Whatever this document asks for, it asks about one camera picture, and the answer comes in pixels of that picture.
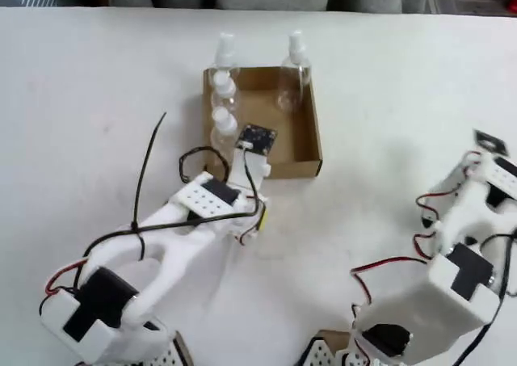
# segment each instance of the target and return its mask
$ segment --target white robotic arm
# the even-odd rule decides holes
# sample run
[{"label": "white robotic arm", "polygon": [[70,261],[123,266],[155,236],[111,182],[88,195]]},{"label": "white robotic arm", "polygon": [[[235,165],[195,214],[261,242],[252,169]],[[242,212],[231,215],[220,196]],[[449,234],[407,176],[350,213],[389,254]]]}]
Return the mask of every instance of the white robotic arm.
[{"label": "white robotic arm", "polygon": [[[254,143],[250,131],[255,135],[273,133],[259,127],[245,128],[239,144],[246,151],[235,149],[235,158],[242,161],[234,161],[227,183],[203,172],[139,224],[139,230],[145,231],[98,244],[86,258],[77,289],[61,289],[44,303],[43,324],[84,362],[138,363],[179,351],[171,348],[174,334],[153,316],[155,305],[207,246],[225,236],[242,234],[263,216],[257,206],[265,206],[266,198],[257,190],[269,171],[267,152],[275,136],[267,143],[269,149],[263,149]],[[177,228],[156,227],[187,220],[195,227],[183,228],[181,233]],[[143,258],[156,259],[160,267],[139,292],[114,270]]]},{"label": "white robotic arm", "polygon": [[422,223],[435,231],[434,258],[425,276],[394,297],[361,307],[352,334],[373,358],[385,364],[416,364],[493,321],[500,305],[507,238],[491,237],[511,238],[517,229],[517,166],[506,158],[506,149],[494,149],[481,149],[473,168],[465,169],[461,162],[433,189],[451,195],[431,196],[424,203],[439,208],[441,216],[432,219],[432,211],[425,209],[422,215]]}]

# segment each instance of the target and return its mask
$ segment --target bottle cap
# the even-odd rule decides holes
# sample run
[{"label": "bottle cap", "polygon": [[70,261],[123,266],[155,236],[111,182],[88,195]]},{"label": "bottle cap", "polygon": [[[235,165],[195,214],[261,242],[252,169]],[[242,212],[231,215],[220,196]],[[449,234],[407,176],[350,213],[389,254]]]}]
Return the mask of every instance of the bottle cap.
[{"label": "bottle cap", "polygon": [[217,130],[226,136],[237,131],[237,120],[225,107],[219,106],[213,109],[212,118]]},{"label": "bottle cap", "polygon": [[219,43],[216,51],[216,67],[231,68],[234,66],[235,60],[235,39],[231,33],[222,32],[219,35]]},{"label": "bottle cap", "polygon": [[237,91],[228,71],[217,71],[213,76],[213,85],[216,87],[216,93],[223,98],[231,98]]},{"label": "bottle cap", "polygon": [[305,44],[301,31],[294,31],[289,35],[289,57],[297,65],[305,58]]}]

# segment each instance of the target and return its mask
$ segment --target plastic bottle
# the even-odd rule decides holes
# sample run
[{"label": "plastic bottle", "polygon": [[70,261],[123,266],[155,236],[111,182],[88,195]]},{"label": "plastic bottle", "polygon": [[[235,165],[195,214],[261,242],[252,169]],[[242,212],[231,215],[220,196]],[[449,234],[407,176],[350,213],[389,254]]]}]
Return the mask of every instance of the plastic bottle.
[{"label": "plastic bottle", "polygon": [[224,107],[238,120],[239,92],[228,71],[217,71],[213,77],[212,108]]},{"label": "plastic bottle", "polygon": [[277,105],[285,112],[293,112],[300,108],[304,88],[310,82],[310,63],[305,54],[306,47],[302,37],[300,31],[289,35],[289,56],[280,67]]},{"label": "plastic bottle", "polygon": [[216,107],[212,111],[212,118],[214,120],[214,127],[210,133],[212,146],[231,164],[238,138],[237,120],[224,107]]},{"label": "plastic bottle", "polygon": [[235,61],[235,39],[233,34],[222,32],[219,35],[219,43],[217,45],[215,60],[210,66],[208,76],[210,84],[213,86],[213,77],[217,71],[228,71],[234,82],[237,82],[237,76],[240,69]]}]

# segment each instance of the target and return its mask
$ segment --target table surface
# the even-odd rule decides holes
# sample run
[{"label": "table surface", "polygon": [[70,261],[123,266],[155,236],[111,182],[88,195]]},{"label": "table surface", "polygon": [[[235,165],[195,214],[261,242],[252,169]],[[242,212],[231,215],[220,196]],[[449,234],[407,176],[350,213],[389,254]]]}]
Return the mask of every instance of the table surface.
[{"label": "table surface", "polygon": [[[4,360],[77,362],[39,323],[44,282],[130,220],[163,111],[142,216],[181,187],[178,156],[202,141],[201,71],[218,33],[236,34],[243,66],[277,65],[295,28],[313,63],[322,172],[266,181],[271,211],[260,239],[212,246],[160,304],[158,316],[181,330],[196,364],[290,365],[317,330],[348,329],[350,303],[364,300],[348,271],[413,254],[414,198],[472,147],[473,128],[515,151],[515,19],[0,9]],[[377,297],[417,270],[403,263],[365,279]],[[136,271],[125,275],[143,283]],[[508,300],[467,364],[513,362],[516,313]],[[425,365],[451,364],[472,337]]]}]

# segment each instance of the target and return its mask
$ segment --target open cardboard box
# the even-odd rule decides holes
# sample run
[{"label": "open cardboard box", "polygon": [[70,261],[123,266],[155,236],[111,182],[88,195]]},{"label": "open cardboard box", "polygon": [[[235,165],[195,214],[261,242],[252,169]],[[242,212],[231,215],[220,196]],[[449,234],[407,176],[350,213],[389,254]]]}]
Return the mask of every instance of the open cardboard box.
[{"label": "open cardboard box", "polygon": [[[276,106],[279,67],[242,68],[237,79],[241,92],[239,128],[256,124],[277,132],[275,144],[268,156],[271,164],[269,179],[313,178],[322,168],[323,156],[317,128],[316,106],[312,81],[304,89],[301,109],[286,113]],[[203,121],[204,142],[210,144],[213,128],[212,87],[208,71],[204,71]],[[207,153],[208,172],[222,176],[222,166],[216,164],[213,154]]]}]

